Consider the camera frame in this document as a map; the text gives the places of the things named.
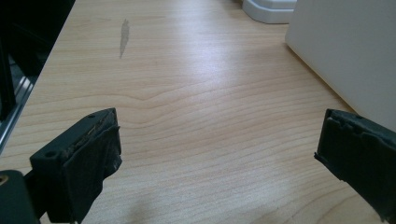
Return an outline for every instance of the scratch mark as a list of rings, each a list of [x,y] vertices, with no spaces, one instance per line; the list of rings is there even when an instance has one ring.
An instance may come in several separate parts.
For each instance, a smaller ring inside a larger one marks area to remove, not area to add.
[[[120,58],[125,51],[126,44],[129,40],[129,22],[125,19],[121,27],[121,43],[120,43]]]

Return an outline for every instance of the light wood surface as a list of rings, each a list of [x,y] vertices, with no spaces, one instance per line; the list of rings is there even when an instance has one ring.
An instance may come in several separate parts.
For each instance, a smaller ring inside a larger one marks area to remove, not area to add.
[[[314,160],[325,109],[350,108],[287,29],[237,0],[77,0],[0,169],[114,106],[123,164],[83,223],[381,223]]]

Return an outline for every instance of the wooden table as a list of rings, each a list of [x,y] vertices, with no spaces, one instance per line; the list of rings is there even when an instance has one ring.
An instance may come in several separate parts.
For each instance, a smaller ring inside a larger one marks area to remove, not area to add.
[[[236,0],[77,0],[0,169],[114,106],[123,164],[84,223],[381,223],[314,160],[325,109],[351,109],[287,29]]]

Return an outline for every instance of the wood grain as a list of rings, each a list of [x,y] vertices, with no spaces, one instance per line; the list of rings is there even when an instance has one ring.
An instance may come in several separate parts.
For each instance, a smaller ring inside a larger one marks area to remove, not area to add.
[[[236,0],[78,0],[0,169],[114,106],[123,164],[84,223],[380,223],[313,158],[325,109],[350,108],[287,29]]]

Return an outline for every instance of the white object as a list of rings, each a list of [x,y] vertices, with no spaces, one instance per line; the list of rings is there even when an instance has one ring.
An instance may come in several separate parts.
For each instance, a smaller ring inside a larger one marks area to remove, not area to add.
[[[297,0],[245,0],[242,9],[255,21],[289,23]]]
[[[286,42],[356,112],[396,132],[395,22],[395,0],[299,0]]]

